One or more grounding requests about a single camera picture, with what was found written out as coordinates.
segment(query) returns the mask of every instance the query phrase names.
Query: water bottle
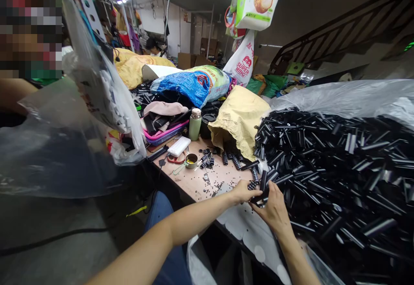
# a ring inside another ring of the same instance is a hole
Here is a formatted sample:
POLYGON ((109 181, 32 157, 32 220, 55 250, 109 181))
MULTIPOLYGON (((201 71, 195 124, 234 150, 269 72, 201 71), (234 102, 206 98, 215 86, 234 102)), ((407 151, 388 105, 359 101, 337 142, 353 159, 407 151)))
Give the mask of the water bottle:
POLYGON ((190 116, 190 129, 188 131, 188 137, 192 141, 198 140, 198 135, 200 134, 201 126, 201 110, 198 108, 193 108, 190 116))

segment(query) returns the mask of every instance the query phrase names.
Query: workbench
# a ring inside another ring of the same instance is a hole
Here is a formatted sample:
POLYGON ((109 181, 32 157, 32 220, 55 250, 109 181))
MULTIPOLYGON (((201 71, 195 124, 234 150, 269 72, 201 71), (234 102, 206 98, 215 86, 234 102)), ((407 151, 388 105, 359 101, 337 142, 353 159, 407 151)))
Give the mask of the workbench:
MULTIPOLYGON (((167 146, 172 146, 176 140, 170 141, 167 143, 167 146)), ((192 141, 189 145, 189 153, 193 153, 197 155, 198 160, 201 159, 203 156, 203 153, 199 150, 204 150, 209 148, 211 151, 213 151, 213 144, 211 143, 211 140, 203 140, 201 137, 198 139, 198 141, 192 141)), ((203 200, 206 200, 208 198, 213 197, 215 194, 220 193, 223 191, 223 189, 231 189, 233 188, 240 179, 246 179, 246 180, 252 180, 253 176, 251 173, 251 170, 247 169, 245 171, 238 171, 230 159, 228 160, 228 165, 223 164, 222 157, 217 154, 213 155, 215 159, 215 165, 212 167, 212 169, 208 168, 198 168, 197 170, 194 169, 187 169, 182 168, 181 171, 179 171, 178 174, 174 175, 174 171, 177 170, 181 164, 177 163, 171 163, 168 162, 166 159, 166 153, 156 158, 152 164, 157 167, 157 169, 160 169, 160 161, 165 160, 165 164, 161 166, 161 171, 165 177, 169 181, 171 181, 175 186, 177 186, 180 190, 182 190, 185 194, 187 194, 192 201, 194 202, 200 202, 203 200)), ((238 208, 244 209, 245 212, 248 209, 248 213, 254 216, 255 218, 259 219, 259 222, 261 222, 263 226, 266 227, 267 231, 270 232, 267 225, 259 218, 259 216, 253 212, 253 210, 247 205, 247 203, 244 203, 240 205, 238 208)), ((252 260, 257 261, 263 270, 277 283, 277 284, 284 284, 284 282, 281 281, 278 275, 274 273, 274 270, 270 269, 265 262, 257 260, 257 255, 254 254, 248 247, 246 247, 244 241, 240 238, 240 235, 235 236, 232 234, 226 226, 223 224, 223 222, 220 222, 220 219, 217 219, 215 224, 219 227, 221 231, 223 231, 234 243, 238 244, 239 247, 249 255, 249 257, 252 260)), ((274 243, 274 240, 267 241, 267 243, 274 243)))
MULTIPOLYGON (((176 141, 171 141, 167 145, 170 147, 176 141)), ((213 144, 210 140, 203 140, 199 138, 198 141, 192 141, 189 145, 189 153, 194 153, 200 160, 203 153, 199 150, 210 148, 213 151, 213 144)), ((159 168, 159 161, 165 158, 166 154, 161 155, 153 163, 159 168)), ((240 179, 251 180, 252 174, 250 170, 238 171, 234 166, 233 161, 229 160, 228 165, 223 164, 222 157, 220 155, 213 155, 215 165, 212 169, 187 169, 183 168, 177 175, 174 175, 173 171, 180 167, 180 164, 170 163, 166 160, 165 165, 162 166, 162 172, 173 183, 180 187, 188 196, 190 196, 194 202, 200 202, 211 198, 220 189, 223 183, 234 187, 240 179)))

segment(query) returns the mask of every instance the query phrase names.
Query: hand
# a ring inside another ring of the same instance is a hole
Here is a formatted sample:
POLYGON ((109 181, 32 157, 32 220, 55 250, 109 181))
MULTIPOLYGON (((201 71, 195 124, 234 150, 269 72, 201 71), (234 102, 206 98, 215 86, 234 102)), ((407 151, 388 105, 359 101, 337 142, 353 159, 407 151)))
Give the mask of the hand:
POLYGON ((249 181, 241 179, 238 184, 229 192, 229 195, 232 196, 234 205, 239 203, 247 202, 252 197, 260 196, 263 191, 261 190, 248 190, 247 186, 250 184, 249 181))
POLYGON ((250 206, 278 237, 279 235, 293 234, 283 193, 274 182, 269 181, 269 198, 265 208, 261 209, 254 204, 250 204, 250 206))

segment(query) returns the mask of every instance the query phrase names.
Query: small cup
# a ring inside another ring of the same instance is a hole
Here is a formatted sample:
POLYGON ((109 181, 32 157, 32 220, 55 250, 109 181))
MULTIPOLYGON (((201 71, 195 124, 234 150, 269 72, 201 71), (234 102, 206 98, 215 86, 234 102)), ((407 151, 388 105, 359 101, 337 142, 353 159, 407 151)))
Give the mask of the small cup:
POLYGON ((185 167, 187 169, 194 169, 197 167, 197 161, 198 157, 195 154, 190 153, 185 157, 185 167))

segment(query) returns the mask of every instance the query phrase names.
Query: white power bank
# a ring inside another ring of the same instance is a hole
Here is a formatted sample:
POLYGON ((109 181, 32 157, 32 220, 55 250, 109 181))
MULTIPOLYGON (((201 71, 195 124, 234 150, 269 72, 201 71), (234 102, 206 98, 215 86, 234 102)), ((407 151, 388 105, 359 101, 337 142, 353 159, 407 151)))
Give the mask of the white power bank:
POLYGON ((168 152, 172 154, 174 157, 179 157, 180 154, 187 148, 187 146, 191 143, 189 138, 181 137, 174 145, 172 145, 168 152))

